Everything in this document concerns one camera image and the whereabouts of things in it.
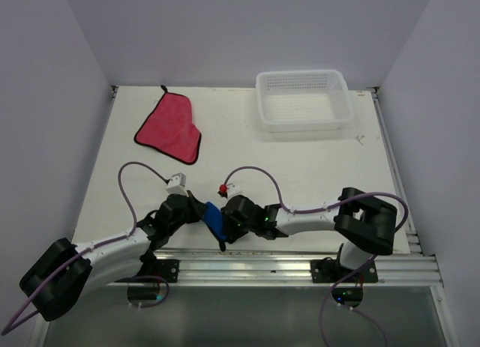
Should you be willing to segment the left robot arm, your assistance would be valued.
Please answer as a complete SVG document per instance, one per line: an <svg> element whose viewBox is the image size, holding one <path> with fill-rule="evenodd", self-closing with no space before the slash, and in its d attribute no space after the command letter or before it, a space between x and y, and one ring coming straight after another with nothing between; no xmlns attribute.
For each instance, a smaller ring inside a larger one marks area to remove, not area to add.
<svg viewBox="0 0 480 347"><path fill-rule="evenodd" d="M82 295L108 283L131 277L150 280L156 271L153 252L183 225L201 221L210 207L191 192L170 194L133 231L89 243L58 239L25 273L19 287L46 321L54 321Z"/></svg>

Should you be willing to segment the blue microfiber towel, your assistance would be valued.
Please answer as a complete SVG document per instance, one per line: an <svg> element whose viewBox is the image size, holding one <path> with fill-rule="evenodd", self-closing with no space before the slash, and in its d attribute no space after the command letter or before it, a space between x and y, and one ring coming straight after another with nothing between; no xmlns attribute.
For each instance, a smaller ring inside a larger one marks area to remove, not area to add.
<svg viewBox="0 0 480 347"><path fill-rule="evenodd" d="M202 221L207 225L208 230L213 234L218 242L221 252L226 251L226 236L223 233L223 217L221 210L214 206L211 202L205 204L206 210L202 216Z"/></svg>

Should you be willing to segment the red microfiber towel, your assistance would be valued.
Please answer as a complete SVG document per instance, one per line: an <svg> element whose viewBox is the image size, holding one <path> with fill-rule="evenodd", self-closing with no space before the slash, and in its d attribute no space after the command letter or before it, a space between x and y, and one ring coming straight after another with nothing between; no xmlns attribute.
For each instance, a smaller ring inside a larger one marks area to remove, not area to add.
<svg viewBox="0 0 480 347"><path fill-rule="evenodd" d="M161 89L163 95L133 140L185 165L193 165L200 154L202 134L194 124L191 100L169 91L165 85Z"/></svg>

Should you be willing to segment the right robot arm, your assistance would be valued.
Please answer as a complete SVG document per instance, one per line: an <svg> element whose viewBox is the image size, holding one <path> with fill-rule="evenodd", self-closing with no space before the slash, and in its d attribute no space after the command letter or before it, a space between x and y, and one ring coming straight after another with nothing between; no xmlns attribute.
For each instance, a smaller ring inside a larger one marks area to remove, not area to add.
<svg viewBox="0 0 480 347"><path fill-rule="evenodd" d="M334 272L348 282L360 274L367 260L393 253L398 209L381 200L384 195L345 187L338 202L316 212L289 212L279 204L261 207L243 195L234 196L220 210L222 236L233 243L247 233L275 240L307 232L337 232L347 242L339 247Z"/></svg>

